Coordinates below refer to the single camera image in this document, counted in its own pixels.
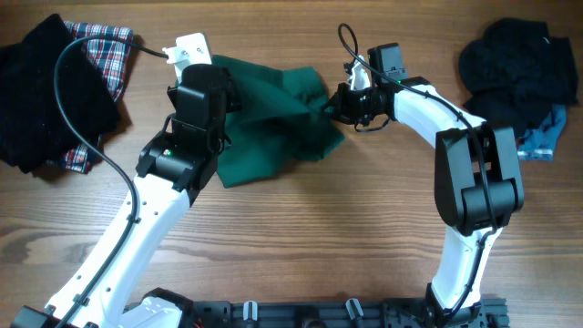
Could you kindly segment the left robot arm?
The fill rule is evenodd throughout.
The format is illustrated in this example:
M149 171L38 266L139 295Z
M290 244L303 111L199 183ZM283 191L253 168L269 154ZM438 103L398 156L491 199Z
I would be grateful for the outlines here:
M192 300L164 289L128 298L156 248L215 174L229 144L226 116L239 109L229 70L186 67L168 90L175 108L143 148L118 214L74 276L41 310L23 306L14 327L193 327Z

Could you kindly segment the blue denim garment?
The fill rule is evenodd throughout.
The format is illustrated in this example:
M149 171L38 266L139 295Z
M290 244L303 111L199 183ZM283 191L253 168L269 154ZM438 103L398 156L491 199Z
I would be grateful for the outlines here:
M517 150L521 160L554 159L557 141L567 123L567 107L554 104L538 128L528 128L519 139Z

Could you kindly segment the red plaid shirt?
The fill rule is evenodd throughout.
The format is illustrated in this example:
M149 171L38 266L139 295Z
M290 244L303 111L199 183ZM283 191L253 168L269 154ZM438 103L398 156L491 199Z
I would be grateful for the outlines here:
M65 21L67 30L74 39L85 36L113 36L126 41L132 41L133 30L124 26L107 26ZM92 40L81 46L88 61L97 69L107 86L107 90L115 104L122 98L127 82L127 67L130 46L107 40ZM97 155L86 145L79 144L64 155L45 162L47 166L69 169L87 174L92 165L97 162Z

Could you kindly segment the black folded garment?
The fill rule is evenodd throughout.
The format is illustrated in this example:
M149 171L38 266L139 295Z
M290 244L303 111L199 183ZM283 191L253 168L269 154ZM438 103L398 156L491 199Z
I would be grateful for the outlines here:
M54 91L57 59L72 41L60 15L52 14L21 42L1 48L1 160L25 174L79 144ZM85 139L117 127L117 105L80 48L67 53L58 89L67 118Z

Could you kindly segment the green cloth garment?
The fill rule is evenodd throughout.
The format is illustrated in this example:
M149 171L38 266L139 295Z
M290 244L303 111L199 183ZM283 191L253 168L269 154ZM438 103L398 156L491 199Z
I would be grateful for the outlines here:
M217 168L224 188L272 179L295 160L325 159L344 141L322 113L328 88L313 67L280 70L220 55L212 63L230 71L241 102L226 117L231 146Z

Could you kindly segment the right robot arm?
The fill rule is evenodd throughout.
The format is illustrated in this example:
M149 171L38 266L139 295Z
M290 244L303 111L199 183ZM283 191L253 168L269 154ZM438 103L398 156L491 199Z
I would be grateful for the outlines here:
M491 249L511 215L524 205L514 132L490 124L442 97L423 77L395 79L384 72L397 44L351 55L339 84L322 109L358 132L371 131L385 115L414 130L435 151L434 196L445 223L445 244L428 283L422 314L429 327L470 323L485 303L480 285Z

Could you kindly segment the black crumpled garment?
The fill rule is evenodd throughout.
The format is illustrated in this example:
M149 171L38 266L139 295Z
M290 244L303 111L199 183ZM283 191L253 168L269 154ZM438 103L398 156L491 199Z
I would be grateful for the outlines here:
M460 53L458 69L471 97L465 109L507 123L521 138L539 128L555 105L578 102L578 71L570 40L545 22L502 18Z

